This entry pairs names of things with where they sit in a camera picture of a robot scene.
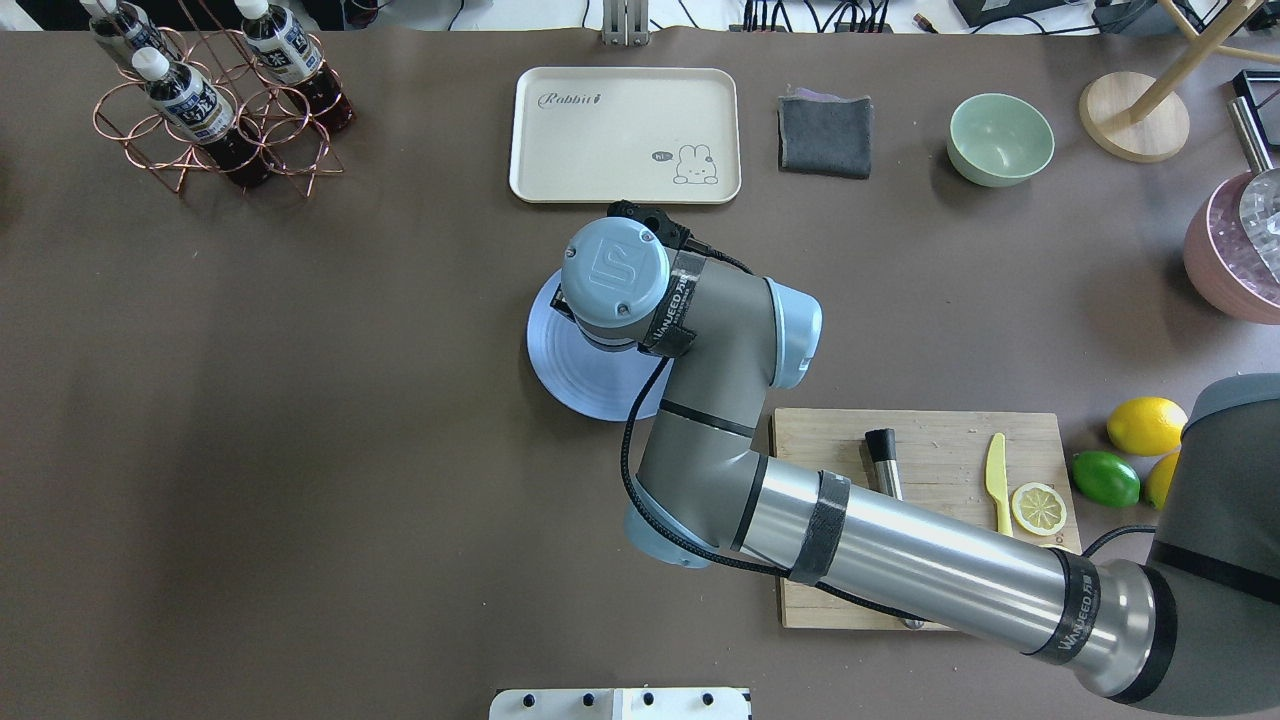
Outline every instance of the black tape band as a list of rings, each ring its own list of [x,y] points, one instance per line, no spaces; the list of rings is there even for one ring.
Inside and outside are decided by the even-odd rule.
[[[1174,601],[1174,592],[1156,569],[1143,566],[1142,571],[1151,583],[1151,596],[1156,606],[1156,633],[1151,638],[1147,662],[1138,671],[1138,676],[1128,688],[1107,698],[1121,705],[1140,702],[1156,692],[1165,679],[1165,673],[1169,671],[1169,664],[1174,660],[1174,646],[1178,644],[1178,603]]]
[[[836,559],[840,536],[845,530],[845,510],[849,507],[849,478],[823,470],[818,473],[818,502],[809,515],[800,556],[787,579],[805,585],[817,584]]]
[[[689,305],[694,300],[694,291],[698,290],[698,281],[703,277],[705,266],[707,258],[701,255],[676,254],[676,259],[671,263],[667,292],[662,296],[658,309],[653,311],[653,320],[640,340],[640,347],[662,357],[680,357],[689,351],[698,333],[685,327],[685,315],[689,314]]]
[[[1084,643],[1093,633],[1102,605],[1102,592],[1098,585],[1098,569],[1093,562],[1059,548],[1051,548],[1062,564],[1065,594],[1062,616],[1048,641],[1034,652],[1024,652],[1029,657],[1043,660],[1050,665],[1066,665],[1080,653]]]
[[[733,534],[733,544],[730,550],[742,550],[742,541],[746,539],[746,530],[751,528],[751,518],[755,515],[755,505],[760,501],[760,488],[764,487],[764,470],[769,466],[767,455],[760,454],[755,461],[755,478],[751,479],[751,492],[746,496],[746,507],[742,509],[742,519],[737,523],[737,533]]]
[[[1151,561],[1178,568],[1183,573],[1280,605],[1280,578],[1160,541],[1151,543]]]
[[[716,415],[709,415],[701,410],[694,410],[692,407],[685,407],[678,402],[672,402],[669,400],[663,400],[658,404],[659,410],[666,410],[672,415],[680,415],[686,420],[692,420],[695,423],[701,423],[704,425],[716,428],[717,430],[724,430],[726,433],[733,433],[736,436],[742,436],[745,438],[755,437],[755,428],[749,428],[746,425],[735,423],[733,420],[726,420],[724,418],[717,418]]]

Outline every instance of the yellow knife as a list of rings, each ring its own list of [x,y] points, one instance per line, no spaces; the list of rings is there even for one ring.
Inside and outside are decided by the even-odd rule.
[[[987,495],[996,502],[996,529],[1014,537],[1009,519],[1009,477],[1005,474],[1005,433],[991,436],[987,448]]]

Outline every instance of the knife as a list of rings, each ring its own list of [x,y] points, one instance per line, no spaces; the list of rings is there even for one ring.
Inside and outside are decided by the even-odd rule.
[[[1014,537],[1009,518],[1009,477],[1005,474],[1005,433],[991,436],[987,448],[987,495],[996,502],[996,529]]]
[[[893,438],[893,428],[868,430],[867,451],[872,456],[872,468],[876,469],[876,482],[879,492],[895,498],[902,498],[902,478],[897,474],[897,442]],[[911,630],[924,626],[920,620],[901,618],[902,624]]]

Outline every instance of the pink bowl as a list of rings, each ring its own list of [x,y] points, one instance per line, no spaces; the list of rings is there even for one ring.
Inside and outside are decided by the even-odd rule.
[[[1280,325],[1280,283],[1262,265],[1240,225],[1240,195],[1251,179],[1251,173],[1235,176],[1201,205],[1187,228],[1183,264],[1196,290],[1219,310],[1251,323]],[[1257,266],[1251,278],[1242,278],[1224,256],[1249,258],[1248,252]]]

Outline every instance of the round wooden base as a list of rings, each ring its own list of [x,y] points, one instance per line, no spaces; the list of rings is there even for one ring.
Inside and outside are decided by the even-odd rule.
[[[1146,118],[1133,122],[1129,109],[1156,78],[1140,73],[1111,73],[1089,83],[1080,95],[1080,122],[1107,152],[1133,163],[1158,163],[1178,154],[1190,135],[1187,105],[1170,92]]]

